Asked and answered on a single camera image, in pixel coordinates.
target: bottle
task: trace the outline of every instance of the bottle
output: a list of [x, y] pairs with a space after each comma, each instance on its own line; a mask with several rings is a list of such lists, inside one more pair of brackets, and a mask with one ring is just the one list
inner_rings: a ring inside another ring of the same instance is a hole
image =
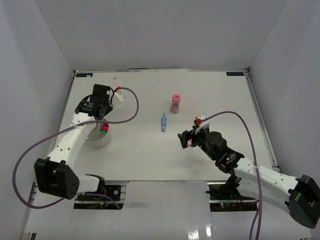
[[179, 105], [180, 105], [180, 95], [174, 94], [172, 96], [171, 112], [173, 113], [179, 112]]

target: gray wall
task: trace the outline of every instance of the gray wall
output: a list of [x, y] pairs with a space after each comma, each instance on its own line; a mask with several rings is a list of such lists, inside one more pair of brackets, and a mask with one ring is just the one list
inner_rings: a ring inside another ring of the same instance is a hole
[[252, 65], [287, 0], [35, 0], [73, 70]]
[[[12, 171], [21, 153], [57, 131], [72, 71], [33, 0], [0, 1], [0, 234], [17, 240], [27, 208], [16, 197]], [[30, 152], [17, 183], [28, 199], [33, 164], [48, 144]]]
[[[286, 3], [252, 66], [280, 169], [320, 184], [320, 1]], [[320, 224], [311, 231], [320, 239]]]

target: white table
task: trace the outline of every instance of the white table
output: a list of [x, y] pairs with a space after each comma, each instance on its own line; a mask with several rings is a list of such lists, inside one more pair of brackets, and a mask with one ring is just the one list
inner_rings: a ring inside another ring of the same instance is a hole
[[[83, 146], [74, 170], [77, 175], [131, 181], [123, 209], [73, 209], [73, 201], [64, 200], [50, 208], [32, 209], [25, 232], [37, 233], [36, 240], [248, 239], [254, 212], [210, 212], [205, 182], [226, 180], [229, 175], [219, 171], [199, 148], [182, 149], [177, 137], [177, 133], [191, 130], [194, 117], [201, 113], [209, 116], [235, 111], [250, 129], [258, 164], [271, 168], [245, 77], [180, 69], [94, 72], [92, 77], [76, 77], [61, 129], [69, 126], [77, 104], [92, 92], [94, 84], [131, 88], [140, 102], [134, 120], [111, 126], [113, 136], [105, 147]], [[108, 120], [124, 120], [135, 112], [134, 97], [125, 90], [123, 94], [125, 102], [108, 115]], [[173, 94], [181, 95], [179, 113], [170, 112]], [[161, 132], [163, 112], [167, 116], [166, 132]], [[221, 132], [230, 148], [253, 157], [245, 128], [236, 116], [218, 116], [212, 119], [210, 129]], [[55, 199], [38, 193], [34, 204]], [[262, 212], [261, 239], [311, 236], [307, 228], [273, 206], [264, 204]]]

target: pink cap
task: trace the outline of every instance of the pink cap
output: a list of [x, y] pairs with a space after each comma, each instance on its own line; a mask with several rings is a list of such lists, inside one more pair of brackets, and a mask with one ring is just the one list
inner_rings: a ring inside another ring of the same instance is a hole
[[173, 102], [174, 104], [180, 103], [180, 95], [179, 95], [179, 94], [174, 94], [174, 95], [172, 96], [172, 102]]

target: blue object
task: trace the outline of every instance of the blue object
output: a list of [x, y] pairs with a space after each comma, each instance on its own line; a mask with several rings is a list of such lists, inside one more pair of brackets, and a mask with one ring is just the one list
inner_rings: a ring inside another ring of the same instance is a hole
[[166, 114], [163, 113], [162, 118], [161, 118], [161, 131], [165, 132], [166, 127], [167, 127], [167, 118], [166, 118]]

